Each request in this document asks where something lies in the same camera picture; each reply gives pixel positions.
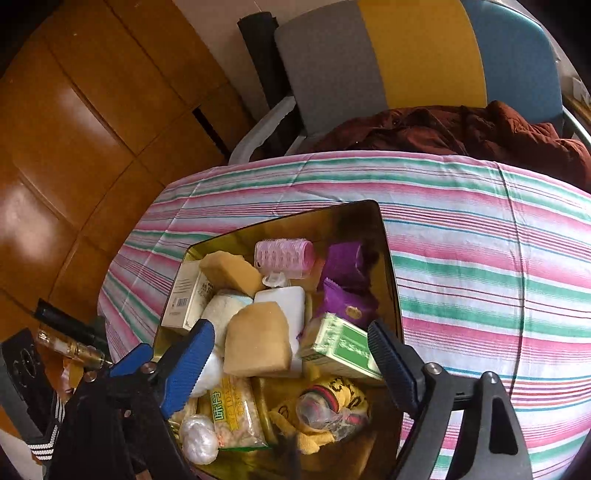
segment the chair backrest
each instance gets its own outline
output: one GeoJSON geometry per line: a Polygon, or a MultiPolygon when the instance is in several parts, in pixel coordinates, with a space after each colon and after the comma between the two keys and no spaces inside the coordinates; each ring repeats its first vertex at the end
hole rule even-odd
{"type": "Polygon", "coordinates": [[[307,133],[388,108],[486,106],[558,125],[554,52],[542,28],[488,0],[344,0],[277,28],[307,133]]]}

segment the yellow fabric with black letters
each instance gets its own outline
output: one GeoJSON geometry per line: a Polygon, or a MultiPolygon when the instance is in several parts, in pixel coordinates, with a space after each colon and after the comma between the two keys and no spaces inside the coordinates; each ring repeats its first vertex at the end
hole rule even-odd
{"type": "MultiPolygon", "coordinates": [[[[312,385],[327,388],[335,397],[338,412],[341,409],[354,408],[356,411],[367,412],[368,402],[365,394],[353,383],[343,377],[323,377],[315,380],[312,385]]],[[[297,398],[290,398],[269,412],[271,421],[281,430],[284,436],[297,435],[297,445],[301,453],[316,453],[321,446],[333,443],[335,437],[328,430],[317,430],[300,421],[297,412],[297,398]]]]}
{"type": "Polygon", "coordinates": [[[358,0],[389,108],[487,105],[480,50],[460,0],[358,0]]]}

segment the metal bolt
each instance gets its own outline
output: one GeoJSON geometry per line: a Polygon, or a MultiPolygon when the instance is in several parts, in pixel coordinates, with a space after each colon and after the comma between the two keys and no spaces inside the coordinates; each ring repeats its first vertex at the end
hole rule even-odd
{"type": "Polygon", "coordinates": [[[494,372],[485,372],[485,375],[491,383],[497,383],[499,381],[499,377],[497,377],[494,372]]]}
{"type": "Polygon", "coordinates": [[[156,362],[146,362],[139,368],[139,370],[146,375],[153,374],[156,371],[156,362]]]}
{"type": "Polygon", "coordinates": [[[97,376],[96,370],[90,370],[84,374],[84,381],[88,383],[94,382],[97,376]]]}
{"type": "Polygon", "coordinates": [[[435,362],[427,363],[425,365],[425,370],[427,370],[427,372],[433,375],[439,375],[441,372],[443,372],[443,368],[441,367],[441,365],[435,362]]]}

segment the sponge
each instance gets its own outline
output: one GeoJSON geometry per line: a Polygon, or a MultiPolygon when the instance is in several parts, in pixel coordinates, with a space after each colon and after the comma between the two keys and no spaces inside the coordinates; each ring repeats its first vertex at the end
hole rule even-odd
{"type": "Polygon", "coordinates": [[[265,289],[261,273],[239,255],[221,250],[207,254],[199,268],[216,290],[231,288],[254,298],[255,293],[265,289]]]}
{"type": "Polygon", "coordinates": [[[244,307],[226,332],[223,371],[236,377],[264,377],[291,365],[289,325],[277,302],[244,307]]]}

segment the chair armrest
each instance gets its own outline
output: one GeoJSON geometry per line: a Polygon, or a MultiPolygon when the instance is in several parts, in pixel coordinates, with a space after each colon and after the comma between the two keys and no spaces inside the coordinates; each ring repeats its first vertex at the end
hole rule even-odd
{"type": "Polygon", "coordinates": [[[581,140],[591,154],[591,134],[564,105],[562,106],[562,113],[564,120],[569,124],[574,133],[577,134],[579,140],[581,140]]]}
{"type": "Polygon", "coordinates": [[[252,153],[275,131],[277,125],[296,107],[296,99],[288,95],[275,105],[236,145],[228,165],[248,163],[252,153]]]}

